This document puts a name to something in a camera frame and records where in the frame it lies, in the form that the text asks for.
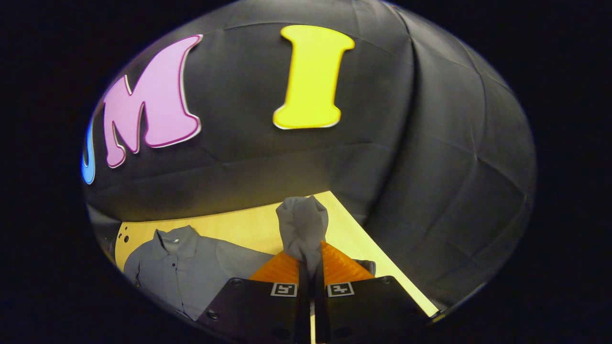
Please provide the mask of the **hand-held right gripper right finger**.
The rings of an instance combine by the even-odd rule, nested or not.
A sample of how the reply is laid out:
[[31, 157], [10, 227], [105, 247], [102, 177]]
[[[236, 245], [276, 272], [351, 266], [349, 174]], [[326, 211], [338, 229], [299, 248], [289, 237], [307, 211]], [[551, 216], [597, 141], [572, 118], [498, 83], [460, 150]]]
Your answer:
[[375, 277], [326, 242], [317, 268], [316, 342], [406, 344], [431, 322], [394, 276]]

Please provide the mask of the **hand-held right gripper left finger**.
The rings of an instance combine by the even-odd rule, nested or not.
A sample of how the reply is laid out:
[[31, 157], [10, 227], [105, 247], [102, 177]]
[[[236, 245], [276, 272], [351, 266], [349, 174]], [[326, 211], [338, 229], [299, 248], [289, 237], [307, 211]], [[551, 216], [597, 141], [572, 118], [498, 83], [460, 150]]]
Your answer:
[[197, 319], [231, 344], [311, 342], [308, 272], [285, 252], [251, 277], [233, 277]]

